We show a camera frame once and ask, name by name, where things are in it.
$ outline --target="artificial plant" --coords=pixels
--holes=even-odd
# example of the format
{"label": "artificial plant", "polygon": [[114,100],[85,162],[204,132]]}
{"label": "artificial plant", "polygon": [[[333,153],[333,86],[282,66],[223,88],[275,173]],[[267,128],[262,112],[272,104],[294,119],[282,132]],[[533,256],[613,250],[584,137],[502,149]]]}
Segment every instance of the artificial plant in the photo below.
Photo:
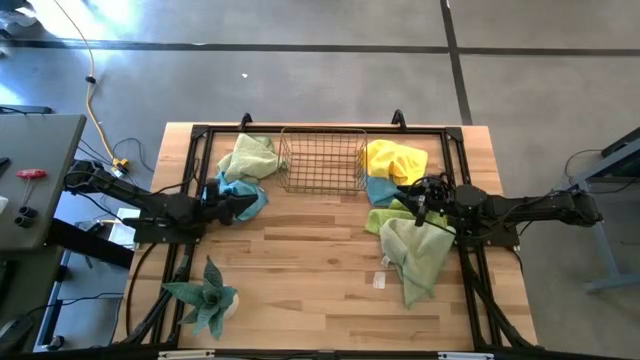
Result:
{"label": "artificial plant", "polygon": [[196,324],[193,334],[209,325],[211,336],[220,339],[224,313],[233,303],[236,289],[224,286],[220,270],[207,255],[207,265],[204,267],[204,282],[202,285],[188,282],[165,283],[162,287],[178,300],[193,305],[195,308],[188,313],[180,324]]}

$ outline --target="red screwdriver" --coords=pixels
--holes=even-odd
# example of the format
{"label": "red screwdriver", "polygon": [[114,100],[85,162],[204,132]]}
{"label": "red screwdriver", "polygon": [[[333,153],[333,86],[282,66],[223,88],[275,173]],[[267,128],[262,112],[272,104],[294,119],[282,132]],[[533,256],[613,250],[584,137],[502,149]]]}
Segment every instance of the red screwdriver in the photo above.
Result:
{"label": "red screwdriver", "polygon": [[29,193],[29,184],[32,179],[41,179],[47,176],[47,172],[42,169],[25,169],[16,173],[16,176],[21,179],[27,179],[27,187],[24,189],[24,195],[22,195],[22,205],[27,202],[27,194]]}

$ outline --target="light green cloth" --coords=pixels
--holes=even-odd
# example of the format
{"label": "light green cloth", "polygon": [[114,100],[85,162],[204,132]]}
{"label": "light green cloth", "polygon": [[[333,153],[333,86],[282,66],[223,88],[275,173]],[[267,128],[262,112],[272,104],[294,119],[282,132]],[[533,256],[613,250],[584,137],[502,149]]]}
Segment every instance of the light green cloth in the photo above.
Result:
{"label": "light green cloth", "polygon": [[[429,221],[446,226],[446,218],[437,213],[427,215]],[[414,220],[393,218],[380,229],[382,251],[395,265],[404,284],[407,308],[424,296],[433,297],[433,287],[447,259],[454,235],[433,225],[415,226]]]}
{"label": "light green cloth", "polygon": [[257,184],[278,168],[278,154],[269,136],[238,135],[233,152],[218,162],[218,172],[231,183],[242,180]]}
{"label": "light green cloth", "polygon": [[364,224],[364,229],[370,233],[374,233],[376,235],[380,234],[380,228],[382,225],[389,219],[413,219],[416,217],[409,212],[400,201],[397,199],[393,199],[391,201],[391,205],[387,209],[373,209],[369,211],[369,216],[367,217],[367,223]]}

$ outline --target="yellow cloth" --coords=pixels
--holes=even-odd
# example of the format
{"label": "yellow cloth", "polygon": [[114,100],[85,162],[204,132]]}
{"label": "yellow cloth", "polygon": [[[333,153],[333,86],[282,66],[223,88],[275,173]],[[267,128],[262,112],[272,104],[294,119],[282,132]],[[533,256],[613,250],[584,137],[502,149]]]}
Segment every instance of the yellow cloth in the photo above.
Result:
{"label": "yellow cloth", "polygon": [[397,185],[411,185],[424,176],[427,152],[389,140],[374,140],[367,145],[367,172],[369,176],[388,179]]}

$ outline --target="gold wire basket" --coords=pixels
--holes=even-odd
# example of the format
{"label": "gold wire basket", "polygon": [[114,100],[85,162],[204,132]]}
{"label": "gold wire basket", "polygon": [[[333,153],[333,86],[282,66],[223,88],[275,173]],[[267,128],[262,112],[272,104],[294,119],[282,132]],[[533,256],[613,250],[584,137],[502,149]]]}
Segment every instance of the gold wire basket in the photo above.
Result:
{"label": "gold wire basket", "polygon": [[355,195],[366,187],[366,158],[364,130],[285,127],[276,178],[287,192]]}

